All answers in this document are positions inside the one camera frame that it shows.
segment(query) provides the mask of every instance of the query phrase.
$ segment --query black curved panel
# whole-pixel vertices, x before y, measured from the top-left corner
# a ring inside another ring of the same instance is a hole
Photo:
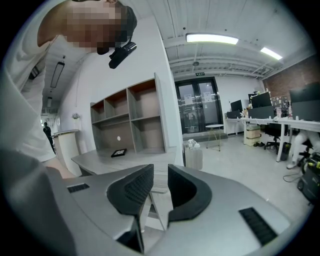
[[[206,209],[212,198],[212,191],[205,182],[173,164],[168,165],[168,187],[173,204],[168,223],[195,218]]]
[[[154,165],[149,164],[112,183],[106,194],[119,213],[137,218],[153,185]]]

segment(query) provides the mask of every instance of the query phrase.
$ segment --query black camera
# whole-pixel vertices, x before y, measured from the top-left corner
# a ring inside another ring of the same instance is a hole
[[[110,62],[109,67],[115,69],[119,64],[126,58],[130,53],[132,53],[137,48],[135,42],[129,41],[125,46],[116,48],[114,52],[109,56]]]

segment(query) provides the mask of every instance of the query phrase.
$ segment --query black speaker grille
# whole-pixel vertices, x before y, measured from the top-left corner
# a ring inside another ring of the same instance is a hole
[[[70,193],[74,193],[74,192],[77,192],[80,190],[85,190],[87,188],[90,188],[90,187],[85,183],[67,187],[67,189],[69,190]]]
[[[252,207],[239,210],[239,213],[248,224],[262,246],[266,245],[277,237],[277,234]]]

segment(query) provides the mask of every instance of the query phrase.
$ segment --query white wall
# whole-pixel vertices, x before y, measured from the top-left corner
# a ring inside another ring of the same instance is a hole
[[[254,78],[229,76],[216,76],[215,81],[220,95],[224,132],[227,129],[228,134],[235,133],[235,124],[226,123],[224,118],[225,113],[231,110],[230,103],[241,100],[242,107],[246,108],[249,104],[248,94],[252,94],[254,91],[264,92],[263,83]],[[243,125],[239,125],[238,132],[243,132],[243,130]]]
[[[139,20],[132,41],[137,44],[137,49],[116,69],[109,68],[110,53],[102,56],[90,54],[63,96],[59,110],[61,130],[73,129],[71,116],[73,113],[80,115],[82,130],[78,139],[81,153],[96,149],[90,103],[98,102],[131,85],[153,79],[154,73],[161,80],[166,145],[180,145],[181,128],[177,122],[180,118],[173,111],[178,107],[177,98],[173,94],[175,85],[156,20],[153,17]]]

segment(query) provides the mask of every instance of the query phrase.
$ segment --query glass door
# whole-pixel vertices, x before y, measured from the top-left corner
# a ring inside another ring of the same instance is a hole
[[[183,83],[177,87],[180,120],[183,134],[200,132],[198,100],[192,84]]]
[[[201,82],[198,84],[199,94],[201,95],[201,103],[203,109],[203,125],[204,127],[209,125],[218,125],[219,111],[217,107],[217,94],[214,93],[214,89],[211,82]]]
[[[175,86],[183,134],[205,132],[208,125],[223,124],[214,77],[177,82]]]

